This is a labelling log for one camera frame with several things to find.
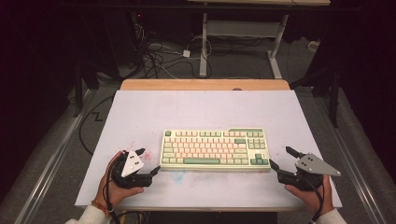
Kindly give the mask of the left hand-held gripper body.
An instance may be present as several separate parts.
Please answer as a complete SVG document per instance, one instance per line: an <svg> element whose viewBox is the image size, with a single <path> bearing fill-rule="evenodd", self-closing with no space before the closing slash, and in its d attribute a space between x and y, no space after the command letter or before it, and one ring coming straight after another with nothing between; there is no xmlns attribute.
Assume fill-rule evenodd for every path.
<svg viewBox="0 0 396 224"><path fill-rule="evenodd" d="M135 151L126 152L115 160L111 171L111 178L114 183L122 189L134 187L149 187L152 184L153 174L139 174L138 171L144 167L144 163L139 157L140 153Z"/></svg>

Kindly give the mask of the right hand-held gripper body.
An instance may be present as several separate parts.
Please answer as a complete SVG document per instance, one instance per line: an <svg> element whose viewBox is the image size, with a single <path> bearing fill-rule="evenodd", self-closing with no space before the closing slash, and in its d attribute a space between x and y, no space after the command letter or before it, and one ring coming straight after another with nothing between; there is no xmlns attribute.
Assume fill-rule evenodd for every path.
<svg viewBox="0 0 396 224"><path fill-rule="evenodd" d="M301 191L314 191L322 185L324 175L341 175L340 171L312 153L291 152L290 155L299 159L295 162L297 171L291 173L277 166L277 180L281 184L292 185Z"/></svg>

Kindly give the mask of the cream pink green keyboard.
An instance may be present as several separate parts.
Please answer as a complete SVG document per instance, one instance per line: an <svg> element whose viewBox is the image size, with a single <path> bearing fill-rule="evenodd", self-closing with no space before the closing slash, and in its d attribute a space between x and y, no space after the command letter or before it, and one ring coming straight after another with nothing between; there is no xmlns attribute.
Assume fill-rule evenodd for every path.
<svg viewBox="0 0 396 224"><path fill-rule="evenodd" d="M162 168L205 171L269 171L270 153L261 128L163 132Z"/></svg>

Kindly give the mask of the person's left hand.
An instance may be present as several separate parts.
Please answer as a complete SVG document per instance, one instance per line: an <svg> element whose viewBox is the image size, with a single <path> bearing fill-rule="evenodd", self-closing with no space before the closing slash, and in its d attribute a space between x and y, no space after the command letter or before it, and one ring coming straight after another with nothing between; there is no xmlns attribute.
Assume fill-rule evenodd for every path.
<svg viewBox="0 0 396 224"><path fill-rule="evenodd" d="M120 155L120 151L115 154L115 156L108 163L106 172L100 180L98 191L96 193L96 196L92 200L92 204L98 208L106 208L107 202L110 202L112 204L112 207L116 208L124 199L144 192L144 189L141 187L122 189L115 185L113 182L106 182L107 178L109 177L108 173L110 165Z"/></svg>

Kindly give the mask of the person's right hand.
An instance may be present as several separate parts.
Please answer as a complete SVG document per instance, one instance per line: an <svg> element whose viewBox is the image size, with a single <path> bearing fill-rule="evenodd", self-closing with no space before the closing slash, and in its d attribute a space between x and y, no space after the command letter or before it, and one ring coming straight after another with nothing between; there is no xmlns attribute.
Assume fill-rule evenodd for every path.
<svg viewBox="0 0 396 224"><path fill-rule="evenodd" d="M319 215L325 215L334 209L332 204L332 187L330 184L330 178L325 175L323 176L323 184L317 188L322 201L319 200L318 195L315 191L300 191L292 185L285 185L284 189L295 197L302 200L308 209L314 214L320 211Z"/></svg>

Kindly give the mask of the black stand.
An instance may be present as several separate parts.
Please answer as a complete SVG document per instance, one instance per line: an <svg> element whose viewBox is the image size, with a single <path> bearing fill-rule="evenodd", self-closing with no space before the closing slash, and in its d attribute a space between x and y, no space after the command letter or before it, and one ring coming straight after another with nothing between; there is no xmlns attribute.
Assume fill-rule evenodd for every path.
<svg viewBox="0 0 396 224"><path fill-rule="evenodd" d="M329 102L329 119L334 128L338 127L337 123L337 107L338 93L340 84L340 72L331 66L319 69L317 72L306 75L296 81L290 83L290 88L294 90L300 86L311 86L314 97L323 97L328 95Z"/></svg>
<svg viewBox="0 0 396 224"><path fill-rule="evenodd" d="M93 69L83 62L77 62L74 69L74 78L76 102L74 117L76 118L80 114L83 107L82 83L85 83L90 90L97 90L99 88L99 82Z"/></svg>

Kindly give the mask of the white table cover board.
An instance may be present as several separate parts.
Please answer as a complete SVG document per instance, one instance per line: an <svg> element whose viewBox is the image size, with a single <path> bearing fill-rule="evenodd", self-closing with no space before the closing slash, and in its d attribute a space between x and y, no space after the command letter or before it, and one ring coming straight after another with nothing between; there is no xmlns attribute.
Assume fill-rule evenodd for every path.
<svg viewBox="0 0 396 224"><path fill-rule="evenodd" d="M294 91L118 91L76 204L93 200L108 162L120 150L143 148L144 171L157 167L166 130L262 128L270 156L292 171L285 148L318 154ZM152 211L292 211L304 204L270 172L204 172L161 169L144 193L121 207Z"/></svg>

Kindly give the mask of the metal floor rail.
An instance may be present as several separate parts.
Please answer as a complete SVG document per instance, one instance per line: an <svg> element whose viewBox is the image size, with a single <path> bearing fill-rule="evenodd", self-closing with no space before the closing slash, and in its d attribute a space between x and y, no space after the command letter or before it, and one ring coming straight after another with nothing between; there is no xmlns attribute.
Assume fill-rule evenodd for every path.
<svg viewBox="0 0 396 224"><path fill-rule="evenodd" d="M38 178L31 194L29 195L27 201L25 202L23 208L21 209L18 217L16 218L14 224L31 224L35 214L45 198L50 185L56 176L59 167L64 159L64 156L68 150L71 138L74 132L82 122L84 113L86 112L88 105L92 102L92 99L96 91L86 90L84 97L82 98L83 106L79 112L73 117L71 124L68 126L67 131L62 138L59 146L55 148L55 151L50 156L47 165L45 166L42 174Z"/></svg>
<svg viewBox="0 0 396 224"><path fill-rule="evenodd" d="M363 224L389 224L387 195L392 193L393 182L376 156L361 125L351 110L341 105L335 127L328 118L328 108L321 98L316 99L318 108L331 130L338 158L346 170L337 188L343 192L345 209L363 208L364 212L351 212L354 220Z"/></svg>

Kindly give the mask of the white desk frame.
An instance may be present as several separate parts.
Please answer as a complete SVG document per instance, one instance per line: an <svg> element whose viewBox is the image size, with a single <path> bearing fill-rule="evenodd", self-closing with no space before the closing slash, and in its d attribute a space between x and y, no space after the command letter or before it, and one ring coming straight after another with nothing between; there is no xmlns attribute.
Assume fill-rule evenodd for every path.
<svg viewBox="0 0 396 224"><path fill-rule="evenodd" d="M224 4L227 6L241 7L328 7L330 0L189 0L190 2L199 3L202 7L214 6L215 4ZM203 14L202 22L202 39L200 53L200 72L199 77L208 77L207 70L209 66L208 56L212 46L208 41L209 35L213 36L239 36L239 37L273 37L275 39L274 47L268 50L266 55L268 63L272 69L275 79L281 79L281 73L276 61L276 54L284 34L289 13L282 13L282 18L277 22L255 22L255 21L213 21L207 18L207 13Z"/></svg>

